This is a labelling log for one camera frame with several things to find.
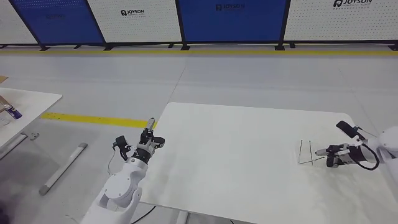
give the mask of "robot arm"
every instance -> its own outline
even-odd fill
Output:
[[[138,183],[145,177],[148,161],[154,155],[155,149],[163,147],[165,142],[163,138],[154,137],[154,125],[155,119],[151,118],[132,157],[127,157],[127,152],[132,146],[127,144],[124,136],[116,138],[113,149],[117,146],[126,162],[120,172],[113,174],[106,181],[81,224],[127,224],[131,221],[141,199],[142,190]],[[110,202],[118,206],[117,211],[109,209]]]
[[[326,166],[337,168],[345,164],[357,164],[363,169],[374,170],[380,163],[386,165],[389,177],[398,187],[398,126],[382,132],[378,138],[365,139],[358,130],[359,126],[351,127],[348,123],[340,121],[336,127],[340,128],[350,138],[358,137],[357,143],[331,145],[326,149],[315,152],[318,156],[327,156]],[[376,163],[368,168],[360,162]]]

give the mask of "concrete floor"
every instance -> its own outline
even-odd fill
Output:
[[[375,55],[0,54],[0,75],[9,77],[1,86],[63,94],[51,109],[57,113],[159,118],[171,101],[332,111],[349,114],[374,134],[398,124],[397,71],[396,57]],[[135,144],[141,133],[42,119],[35,125],[40,137],[23,142],[0,162],[0,201],[15,224],[73,223],[66,215],[80,221],[108,178],[111,143],[125,135]],[[40,197],[39,187],[81,142],[88,149]],[[122,163],[116,156],[111,171]],[[133,220],[149,209],[140,205]],[[174,218],[173,210],[157,208],[141,224]],[[190,224],[199,223],[229,220],[193,215]]]

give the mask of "white desk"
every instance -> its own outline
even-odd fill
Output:
[[[53,106],[62,95],[53,93],[39,93],[10,88],[0,88],[0,95],[3,96],[21,114],[19,119],[13,119],[6,126],[0,126],[0,159],[14,149],[25,138],[34,140],[38,134],[27,130],[28,125]],[[40,194],[45,195],[60,178],[78,155],[84,150],[87,144],[80,144],[76,151],[70,156],[68,162],[59,168],[56,173],[40,189]]]
[[[34,91],[0,88],[0,95],[22,113],[22,117],[12,120],[8,125],[0,127],[0,147],[11,142],[15,137],[37,119],[58,100],[62,95],[53,93],[39,93]]]
[[[353,124],[344,113],[169,103],[141,201],[251,223],[396,223],[380,171],[297,164],[301,139],[353,142],[340,120]]]

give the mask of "perforated wall panel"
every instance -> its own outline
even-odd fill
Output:
[[[179,0],[188,42],[279,40],[286,0]]]
[[[175,0],[88,0],[107,42],[181,41]]]
[[[285,40],[396,40],[398,0],[292,0]]]
[[[0,0],[0,44],[36,44],[8,0]]]
[[[84,0],[13,0],[43,44],[102,44]]]

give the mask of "yellow tape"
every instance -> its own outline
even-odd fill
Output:
[[[354,50],[216,50],[216,49],[191,49],[181,51],[174,50],[119,50],[114,49],[110,51],[103,50],[57,50],[52,48],[47,51],[38,50],[0,50],[0,54],[162,54],[162,55],[186,55],[186,54],[200,54],[200,55],[398,55],[398,52],[392,50],[383,51],[354,51]]]
[[[120,119],[120,118],[108,118],[99,116],[85,116],[75,114],[64,114],[64,113],[44,113],[41,116],[42,119],[53,119],[62,121],[71,121],[79,123],[90,123],[90,124],[107,124],[112,126],[127,126],[132,128],[144,128],[147,125],[148,120],[138,119]]]

